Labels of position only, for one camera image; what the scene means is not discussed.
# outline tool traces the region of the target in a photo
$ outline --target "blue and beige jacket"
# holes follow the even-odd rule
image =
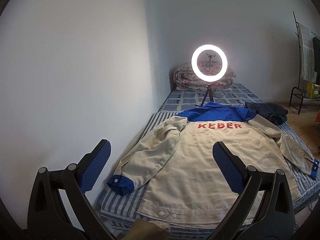
[[[125,195],[149,182],[139,214],[184,227],[214,228],[238,197],[212,157],[217,141],[245,165],[272,173],[284,170],[293,201],[301,194],[285,159],[316,177],[318,161],[271,122],[247,108],[209,102],[148,132],[120,161],[108,185]],[[262,194],[246,223],[254,217]]]

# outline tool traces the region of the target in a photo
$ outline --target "wooden floor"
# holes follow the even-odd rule
[[[319,160],[318,147],[320,146],[320,129],[313,125],[317,111],[302,111],[297,115],[297,110],[288,107],[288,103],[277,103],[288,110],[287,124],[296,132],[310,149],[313,156]]]

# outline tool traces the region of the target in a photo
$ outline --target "silver bolt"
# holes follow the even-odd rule
[[[284,171],[281,170],[281,169],[277,170],[277,172],[278,172],[279,175],[284,175]]]
[[[255,166],[252,166],[252,165],[248,165],[248,166],[247,166],[247,169],[248,169],[248,171],[252,171],[252,172],[254,172],[254,171],[257,170],[256,167],[255,167]]]
[[[45,172],[45,167],[41,167],[40,169],[39,169],[39,173],[44,173]]]
[[[70,170],[70,171],[73,171],[73,170],[75,170],[77,168],[77,165],[75,165],[74,163],[72,163],[72,164],[70,164],[69,166],[68,166],[68,169]]]

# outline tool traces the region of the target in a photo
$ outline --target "brown cloth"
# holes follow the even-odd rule
[[[153,223],[137,219],[122,240],[167,240],[170,235],[169,232]]]

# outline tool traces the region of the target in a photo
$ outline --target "floor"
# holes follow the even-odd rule
[[[288,103],[277,103],[288,110],[288,125],[296,132],[296,134],[304,141],[310,149],[313,156],[320,160],[318,147],[320,146],[320,129],[313,125],[318,112],[303,111],[297,115],[297,111],[293,107],[288,107]],[[301,226],[307,219],[316,202],[313,202],[308,207],[304,208],[295,215],[296,224]]]

